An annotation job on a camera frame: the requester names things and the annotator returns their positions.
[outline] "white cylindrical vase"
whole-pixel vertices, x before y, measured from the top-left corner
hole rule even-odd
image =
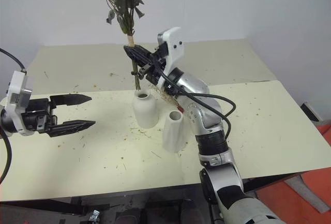
[[[141,128],[152,128],[159,120],[156,99],[148,90],[135,91],[132,102],[134,115]]]
[[[171,153],[177,153],[185,147],[183,138],[183,114],[178,110],[168,113],[165,119],[162,147]]]

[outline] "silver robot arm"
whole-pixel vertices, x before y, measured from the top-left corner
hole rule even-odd
[[[155,53],[137,45],[124,46],[124,50],[141,67],[136,76],[141,80],[146,76],[159,89],[174,96],[190,120],[198,143],[199,160],[204,167],[200,171],[200,179],[207,202],[219,206],[226,224],[284,224],[262,202],[244,194],[242,178],[228,147],[220,115],[183,95],[182,91],[209,94],[209,89],[202,80],[176,67],[184,55],[180,28],[159,34],[158,42]],[[204,96],[196,99],[222,112],[215,99]]]

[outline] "white ceramic vase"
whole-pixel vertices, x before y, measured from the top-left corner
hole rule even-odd
[[[132,102],[134,115],[141,128],[152,128],[159,120],[156,99],[148,90],[135,91]]]
[[[177,153],[185,147],[183,138],[183,114],[178,110],[168,113],[165,119],[162,147],[171,153]]]

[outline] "orange floor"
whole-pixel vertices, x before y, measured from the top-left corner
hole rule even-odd
[[[331,125],[318,129],[331,145]],[[331,168],[306,172],[302,178],[320,199],[331,206]],[[287,224],[331,224],[331,211],[320,214],[285,182],[260,189],[257,195]]]

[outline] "black cable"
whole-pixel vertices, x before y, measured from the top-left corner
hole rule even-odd
[[[185,90],[183,90],[180,86],[178,86],[175,82],[173,82],[171,79],[169,79],[161,70],[159,64],[157,63],[157,58],[154,57],[153,54],[151,54],[151,56],[154,58],[154,67],[158,70],[158,72],[161,74],[161,76],[173,87],[175,87],[178,91],[180,91],[181,93],[183,93],[184,96],[187,96],[188,98],[190,98],[192,101],[195,101],[196,103],[200,104],[201,106],[207,108],[208,110],[212,111],[213,113],[217,114],[218,116],[220,116],[228,125],[228,130],[227,130],[227,134],[225,135],[225,139],[227,139],[227,137],[230,134],[231,131],[231,123],[229,121],[229,119],[223,115],[221,112],[217,111],[216,109],[212,108],[211,106],[205,104],[204,102],[200,101],[199,99],[197,99],[196,97],[194,97],[192,94],[194,93],[189,93],[186,92]]]
[[[2,138],[4,139],[5,145],[6,145],[6,150],[7,150],[7,161],[6,161],[6,165],[4,168],[4,171],[0,177],[0,184],[2,183],[2,181],[5,179],[8,171],[9,171],[9,167],[11,164],[11,157],[12,157],[12,153],[11,153],[11,146],[10,146],[10,142],[9,139],[5,133],[5,131],[0,128],[0,135],[2,136]]]
[[[226,97],[223,96],[218,96],[218,95],[212,95],[212,94],[200,94],[200,93],[190,93],[190,95],[192,96],[201,96],[201,97],[210,97],[210,98],[217,98],[223,101],[226,101],[227,103],[232,105],[232,109],[225,115],[225,116],[229,116],[230,114],[233,113],[233,111],[235,111],[236,109],[236,104],[231,101],[230,99],[227,99]]]
[[[208,204],[208,208],[209,208],[210,222],[211,222],[212,224],[215,224],[214,215],[213,215],[213,210],[212,210],[212,205],[211,205],[210,203]]]
[[[19,61],[18,58],[16,58],[14,55],[10,54],[9,52],[5,51],[2,48],[0,48],[0,52],[2,52],[3,54],[6,54],[8,57],[10,57],[12,60],[14,60],[21,67],[21,72],[26,74],[26,69],[25,69],[24,65],[22,64],[22,62]]]

